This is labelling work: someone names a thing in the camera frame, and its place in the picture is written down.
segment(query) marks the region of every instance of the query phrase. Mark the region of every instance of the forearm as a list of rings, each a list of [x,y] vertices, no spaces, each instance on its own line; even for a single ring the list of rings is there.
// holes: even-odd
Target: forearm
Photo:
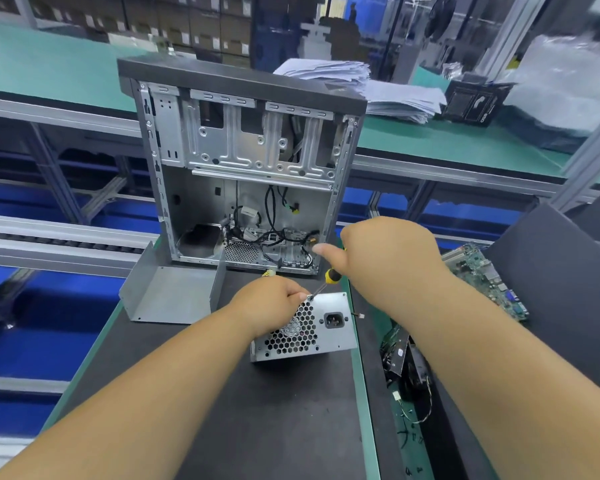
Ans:
[[[600,389],[451,274],[389,304],[502,480],[600,479]]]
[[[227,308],[188,327],[40,435],[0,480],[170,480],[251,339]]]

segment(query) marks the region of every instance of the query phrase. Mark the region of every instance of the green circuit board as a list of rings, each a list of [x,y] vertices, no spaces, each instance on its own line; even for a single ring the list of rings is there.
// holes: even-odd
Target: green circuit board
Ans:
[[[487,298],[501,307],[513,319],[528,319],[527,308],[520,298],[502,281],[495,266],[476,244],[465,244],[442,256],[442,261],[458,278],[469,283]]]

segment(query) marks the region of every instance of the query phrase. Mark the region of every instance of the honeycomb mesh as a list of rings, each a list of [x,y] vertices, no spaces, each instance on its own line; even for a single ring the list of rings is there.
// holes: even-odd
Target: honeycomb mesh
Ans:
[[[280,355],[307,351],[310,346],[315,346],[318,339],[314,321],[313,307],[305,301],[297,309],[291,322],[286,327],[270,333],[264,345],[271,353]]]
[[[230,242],[224,249],[224,258],[227,261],[255,263],[260,257],[258,249],[248,242]]]

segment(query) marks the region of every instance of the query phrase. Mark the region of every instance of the green table surface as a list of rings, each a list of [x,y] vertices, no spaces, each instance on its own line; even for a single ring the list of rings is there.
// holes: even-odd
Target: green table surface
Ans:
[[[116,58],[141,53],[141,49],[0,23],[0,91],[135,111],[133,100],[120,92]],[[423,85],[432,84],[437,83],[423,79]],[[530,146],[497,125],[476,128],[446,121],[414,125],[372,116],[365,120],[358,145],[549,177],[560,176],[569,159]]]

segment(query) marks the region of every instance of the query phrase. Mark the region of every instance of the stack of paper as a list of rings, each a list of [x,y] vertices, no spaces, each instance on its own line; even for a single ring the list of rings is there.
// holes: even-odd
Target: stack of paper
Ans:
[[[367,114],[392,116],[420,124],[426,123],[434,114],[440,114],[440,104],[447,104],[447,98],[439,88],[368,80],[359,92],[368,101]]]
[[[319,61],[315,59],[288,59],[274,74],[298,79],[316,79],[340,86],[359,88],[369,80],[369,65],[357,61]]]

